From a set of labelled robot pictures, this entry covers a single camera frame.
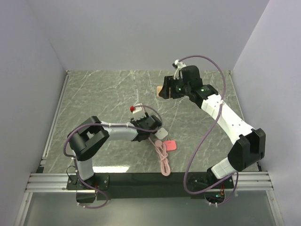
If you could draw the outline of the tan wooden plug adapter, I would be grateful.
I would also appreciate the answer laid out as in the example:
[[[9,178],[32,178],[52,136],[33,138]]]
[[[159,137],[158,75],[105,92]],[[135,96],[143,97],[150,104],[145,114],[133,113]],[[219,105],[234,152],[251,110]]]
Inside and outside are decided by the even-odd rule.
[[[162,86],[157,86],[157,96],[159,96],[160,91],[162,90]]]

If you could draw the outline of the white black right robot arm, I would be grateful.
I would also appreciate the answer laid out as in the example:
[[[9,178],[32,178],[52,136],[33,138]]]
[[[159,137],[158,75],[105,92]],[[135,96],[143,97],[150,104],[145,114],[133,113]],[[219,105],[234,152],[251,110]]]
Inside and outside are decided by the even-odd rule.
[[[227,175],[243,171],[263,159],[265,132],[262,129],[254,129],[243,121],[222,100],[212,85],[205,85],[196,66],[185,66],[177,69],[175,75],[164,77],[163,87],[158,95],[163,99],[187,96],[191,102],[216,120],[228,135],[233,147],[225,159],[208,170],[206,182],[210,187],[217,188]]]

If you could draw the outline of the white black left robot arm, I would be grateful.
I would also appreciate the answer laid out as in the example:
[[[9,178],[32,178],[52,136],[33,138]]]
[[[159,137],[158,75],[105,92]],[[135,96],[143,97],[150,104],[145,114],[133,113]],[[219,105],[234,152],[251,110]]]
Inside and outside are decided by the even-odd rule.
[[[139,120],[130,122],[107,123],[92,116],[71,132],[63,146],[65,156],[75,159],[77,183],[83,189],[93,186],[95,173],[92,158],[99,149],[109,141],[137,141],[141,142],[154,134],[162,126],[160,115],[145,114]]]

